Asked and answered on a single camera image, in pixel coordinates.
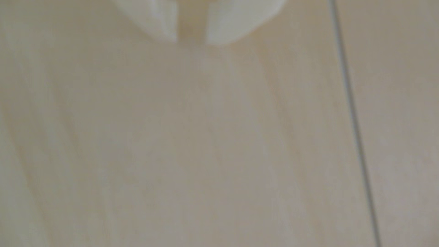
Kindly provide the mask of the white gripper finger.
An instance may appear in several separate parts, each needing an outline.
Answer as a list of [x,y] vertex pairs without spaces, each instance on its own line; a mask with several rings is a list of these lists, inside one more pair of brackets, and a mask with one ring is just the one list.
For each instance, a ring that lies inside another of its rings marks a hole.
[[209,5],[206,39],[221,46],[238,41],[274,18],[286,0],[217,0]]
[[177,42],[177,2],[174,0],[114,0],[116,6],[148,36]]

